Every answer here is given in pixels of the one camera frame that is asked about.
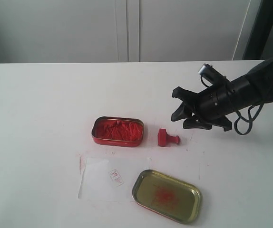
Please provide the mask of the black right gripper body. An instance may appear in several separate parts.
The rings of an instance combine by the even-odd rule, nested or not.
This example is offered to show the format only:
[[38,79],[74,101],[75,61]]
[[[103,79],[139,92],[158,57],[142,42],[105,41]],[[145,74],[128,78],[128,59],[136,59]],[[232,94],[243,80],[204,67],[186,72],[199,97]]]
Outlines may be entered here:
[[225,109],[220,106],[217,99],[217,92],[210,92],[208,89],[195,93],[177,87],[172,91],[172,97],[181,100],[194,109],[195,120],[221,127],[225,132],[232,129],[232,122],[226,117]]

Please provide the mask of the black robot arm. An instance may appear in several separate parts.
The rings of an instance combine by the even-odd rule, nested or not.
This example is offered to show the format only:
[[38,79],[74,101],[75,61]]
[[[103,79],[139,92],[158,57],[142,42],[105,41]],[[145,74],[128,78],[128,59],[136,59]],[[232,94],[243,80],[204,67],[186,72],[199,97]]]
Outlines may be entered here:
[[[213,126],[223,128],[225,132],[237,128],[238,121],[232,123],[226,116],[238,115],[238,120],[249,124],[246,133],[253,127],[263,106],[273,102],[273,58],[263,61],[249,70],[245,75],[229,81],[210,64],[203,64],[199,70],[201,81],[207,80],[210,85],[205,90],[195,93],[177,87],[172,92],[173,98],[181,100],[180,106],[172,113],[173,122],[184,120],[185,129],[210,130]],[[258,107],[255,115],[242,117],[240,110],[252,110]]]

